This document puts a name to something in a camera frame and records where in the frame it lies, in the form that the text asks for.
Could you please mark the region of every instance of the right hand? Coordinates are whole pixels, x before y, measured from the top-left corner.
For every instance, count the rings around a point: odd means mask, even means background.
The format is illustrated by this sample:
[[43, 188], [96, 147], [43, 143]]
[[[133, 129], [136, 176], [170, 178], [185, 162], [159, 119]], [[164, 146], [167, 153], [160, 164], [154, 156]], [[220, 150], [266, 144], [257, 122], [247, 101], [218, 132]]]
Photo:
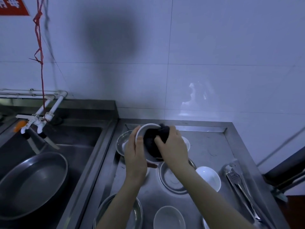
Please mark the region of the right hand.
[[175, 126], [170, 126], [170, 133], [165, 144], [159, 136], [156, 136], [155, 143], [163, 160], [173, 173], [189, 165], [188, 149]]

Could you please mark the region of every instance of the metal bowl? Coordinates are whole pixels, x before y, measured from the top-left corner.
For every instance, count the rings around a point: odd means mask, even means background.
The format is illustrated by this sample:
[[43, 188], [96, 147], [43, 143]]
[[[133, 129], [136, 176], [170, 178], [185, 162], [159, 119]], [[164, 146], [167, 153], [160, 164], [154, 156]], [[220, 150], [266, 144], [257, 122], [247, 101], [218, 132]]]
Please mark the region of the metal bowl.
[[[194, 162], [189, 159], [189, 164], [196, 169], [196, 165]], [[176, 178], [173, 172], [169, 169], [167, 164], [163, 162], [159, 167], [159, 178], [161, 183], [164, 185], [166, 189], [175, 193], [175, 194], [185, 194], [187, 193], [184, 186], [181, 182]]]
[[57, 152], [20, 163], [0, 181], [0, 219], [19, 219], [42, 207], [63, 190], [67, 177], [67, 159]]
[[115, 148], [121, 156], [124, 156], [125, 154], [125, 146], [127, 145], [131, 133], [132, 131], [124, 132], [116, 141]]
[[[112, 196], [109, 196], [100, 205], [100, 207], [98, 208], [98, 214], [97, 214], [96, 218], [94, 218], [94, 221], [93, 221], [93, 228], [96, 227], [96, 225], [98, 224], [98, 222], [100, 221], [100, 219], [102, 218], [104, 213], [106, 212], [107, 208], [109, 207], [109, 205], [112, 202], [112, 200], [114, 199], [114, 197], [115, 197], [115, 194]], [[142, 224], [143, 224], [143, 209], [142, 209], [142, 205], [141, 205], [139, 199], [136, 198], [136, 200], [133, 204], [132, 212], [130, 214], [126, 228], [127, 229], [141, 229]]]

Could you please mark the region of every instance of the red string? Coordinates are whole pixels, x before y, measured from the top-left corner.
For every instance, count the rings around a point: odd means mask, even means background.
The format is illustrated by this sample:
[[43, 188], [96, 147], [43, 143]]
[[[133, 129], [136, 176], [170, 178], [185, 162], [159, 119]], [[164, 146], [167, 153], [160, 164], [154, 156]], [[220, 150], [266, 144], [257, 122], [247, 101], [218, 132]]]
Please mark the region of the red string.
[[[37, 38], [37, 42], [38, 42], [38, 50], [34, 54], [34, 57], [35, 57], [34, 60], [39, 62], [40, 65], [41, 65], [40, 72], [41, 72], [43, 115], [45, 116], [46, 112], [45, 112], [45, 104], [44, 104], [44, 86], [43, 86], [43, 74], [42, 74], [42, 70], [43, 70], [43, 52], [42, 52], [42, 46], [41, 46], [41, 32], [40, 32], [40, 18], [41, 18], [41, 15], [42, 15], [41, 9], [42, 9], [42, 5], [43, 5], [44, 0], [41, 0], [40, 4], [39, 4], [39, 0], [36, 0], [36, 1], [37, 1], [37, 14], [33, 18], [33, 22], [35, 23], [35, 34], [36, 34], [36, 38]], [[40, 52], [40, 60], [36, 57], [36, 54], [38, 52]]]

